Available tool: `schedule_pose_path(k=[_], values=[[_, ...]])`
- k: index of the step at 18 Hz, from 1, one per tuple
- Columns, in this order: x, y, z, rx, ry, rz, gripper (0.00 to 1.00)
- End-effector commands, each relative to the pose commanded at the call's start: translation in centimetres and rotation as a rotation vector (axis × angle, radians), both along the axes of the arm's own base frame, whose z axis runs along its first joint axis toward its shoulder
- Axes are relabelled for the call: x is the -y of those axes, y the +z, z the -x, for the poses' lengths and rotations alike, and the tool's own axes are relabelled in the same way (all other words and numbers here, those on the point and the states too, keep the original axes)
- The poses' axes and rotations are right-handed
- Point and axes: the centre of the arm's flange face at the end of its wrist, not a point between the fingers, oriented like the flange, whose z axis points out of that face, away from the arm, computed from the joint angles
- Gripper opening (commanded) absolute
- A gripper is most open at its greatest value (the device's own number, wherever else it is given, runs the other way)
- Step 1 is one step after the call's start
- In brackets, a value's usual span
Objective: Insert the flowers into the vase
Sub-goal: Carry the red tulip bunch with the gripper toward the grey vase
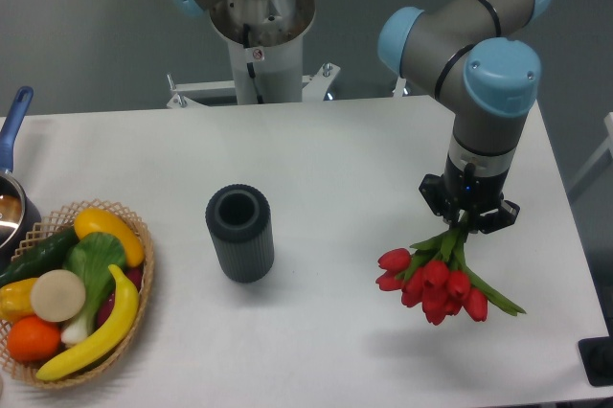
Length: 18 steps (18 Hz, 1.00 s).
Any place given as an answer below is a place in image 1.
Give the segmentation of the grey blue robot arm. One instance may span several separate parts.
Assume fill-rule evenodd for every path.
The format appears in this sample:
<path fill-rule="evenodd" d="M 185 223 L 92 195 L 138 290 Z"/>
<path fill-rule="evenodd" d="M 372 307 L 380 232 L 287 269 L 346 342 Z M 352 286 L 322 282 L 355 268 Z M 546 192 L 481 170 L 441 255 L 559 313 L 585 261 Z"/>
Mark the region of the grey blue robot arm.
<path fill-rule="evenodd" d="M 172 0 L 185 14 L 208 13 L 226 41 L 238 102 L 303 99 L 303 37 L 314 0 Z M 451 0 L 434 13 L 408 7 L 384 24 L 379 59 L 455 116 L 445 169 L 420 193 L 451 226 L 488 234 L 511 226 L 516 204 L 503 187 L 537 97 L 538 55 L 512 34 L 551 0 Z"/>

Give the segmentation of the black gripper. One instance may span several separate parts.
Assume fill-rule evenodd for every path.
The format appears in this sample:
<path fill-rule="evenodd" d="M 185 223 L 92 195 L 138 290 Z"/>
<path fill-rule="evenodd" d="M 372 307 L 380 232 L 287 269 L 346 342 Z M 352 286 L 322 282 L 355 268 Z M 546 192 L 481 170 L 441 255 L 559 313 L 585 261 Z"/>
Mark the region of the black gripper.
<path fill-rule="evenodd" d="M 443 175 L 426 174 L 419 190 L 432 213 L 447 225 L 457 224 L 464 211 L 470 233 L 490 234 L 512 226 L 520 212 L 517 204 L 503 199 L 508 173 L 484 176 L 475 162 L 448 153 Z"/>

